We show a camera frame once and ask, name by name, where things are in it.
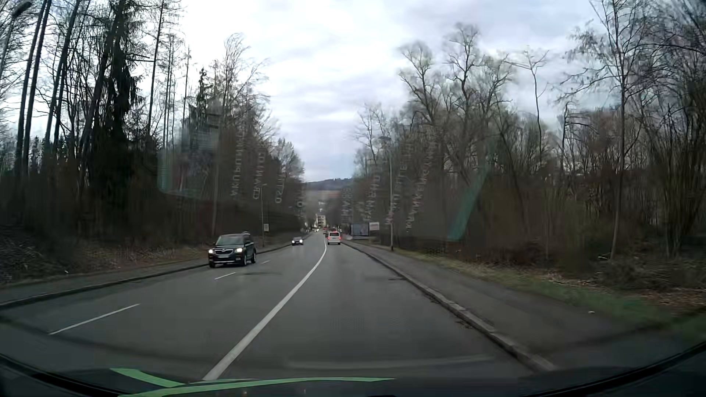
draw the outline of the pole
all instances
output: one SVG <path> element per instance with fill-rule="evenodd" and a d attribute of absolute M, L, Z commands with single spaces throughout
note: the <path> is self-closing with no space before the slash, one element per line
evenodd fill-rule
<path fill-rule="evenodd" d="M 393 208 L 393 157 L 390 149 L 388 147 L 388 162 L 390 163 L 390 212 L 392 217 L 390 219 L 390 251 L 394 251 L 393 246 L 393 227 L 395 225 L 395 212 Z"/>
<path fill-rule="evenodd" d="M 31 0 L 25 0 L 17 4 L 15 9 L 10 14 L 10 23 L 7 27 L 7 36 L 5 36 L 5 45 L 2 47 L 2 58 L 0 58 L 0 81 L 2 81 L 2 73 L 5 71 L 5 57 L 7 57 L 7 47 L 10 45 L 10 36 L 12 36 L 12 28 L 17 19 L 23 12 L 27 11 L 32 6 Z"/>
<path fill-rule="evenodd" d="M 265 246 L 265 210 L 263 206 L 263 196 L 265 189 L 263 189 L 267 184 L 262 184 L 260 185 L 260 221 L 261 221 L 261 227 L 263 230 L 263 247 Z"/>
<path fill-rule="evenodd" d="M 213 179 L 213 217 L 211 218 L 211 235 L 216 235 L 216 212 L 218 211 L 218 159 L 216 159 L 216 175 Z"/>
<path fill-rule="evenodd" d="M 10 36 L 12 36 L 12 25 L 15 18 L 10 19 L 10 25 L 7 27 L 7 35 L 5 35 L 5 43 L 2 46 L 2 58 L 0 58 L 0 81 L 2 81 L 2 73 L 5 71 L 5 57 L 7 57 L 7 47 L 10 45 Z"/>

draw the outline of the dark suv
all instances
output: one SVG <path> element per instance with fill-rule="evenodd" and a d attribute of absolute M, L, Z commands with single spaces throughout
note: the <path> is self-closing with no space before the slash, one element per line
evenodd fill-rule
<path fill-rule="evenodd" d="M 208 250 L 208 265 L 212 268 L 216 265 L 242 263 L 244 265 L 255 263 L 257 250 L 250 233 L 235 233 L 223 235 L 211 249 Z"/>

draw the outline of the cloud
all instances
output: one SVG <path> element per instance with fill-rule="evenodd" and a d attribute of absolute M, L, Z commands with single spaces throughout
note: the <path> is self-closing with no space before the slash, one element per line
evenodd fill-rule
<path fill-rule="evenodd" d="M 181 29 L 193 60 L 207 65 L 223 39 L 243 32 L 252 57 L 268 59 L 273 116 L 306 165 L 307 180 L 349 177 L 357 145 L 350 138 L 365 102 L 407 100 L 398 76 L 399 47 L 423 40 L 440 50 L 456 22 L 479 27 L 479 46 L 512 52 L 526 46 L 560 54 L 568 34 L 593 16 L 588 1 L 566 0 L 186 0 Z M 540 73 L 541 85 L 561 77 L 559 60 Z M 531 76 L 518 71 L 508 87 L 518 109 L 532 110 Z M 542 112 L 553 119 L 551 95 Z"/>

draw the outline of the sign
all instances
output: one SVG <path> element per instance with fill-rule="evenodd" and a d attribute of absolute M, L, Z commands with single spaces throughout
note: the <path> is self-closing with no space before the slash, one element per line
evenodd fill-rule
<path fill-rule="evenodd" d="M 366 237 L 369 236 L 367 223 L 352 223 L 351 224 L 351 236 L 354 237 Z"/>

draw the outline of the grass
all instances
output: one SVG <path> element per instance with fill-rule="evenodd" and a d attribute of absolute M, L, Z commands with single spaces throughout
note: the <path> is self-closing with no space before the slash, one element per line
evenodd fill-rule
<path fill-rule="evenodd" d="M 413 259 L 432 262 L 474 278 L 492 281 L 516 290 L 544 295 L 555 300 L 642 326 L 663 326 L 694 342 L 706 340 L 706 313 L 675 316 L 665 308 L 638 295 L 604 286 L 586 285 L 579 280 L 547 280 L 547 271 L 521 271 L 484 263 L 467 263 L 445 256 L 395 249 Z"/>

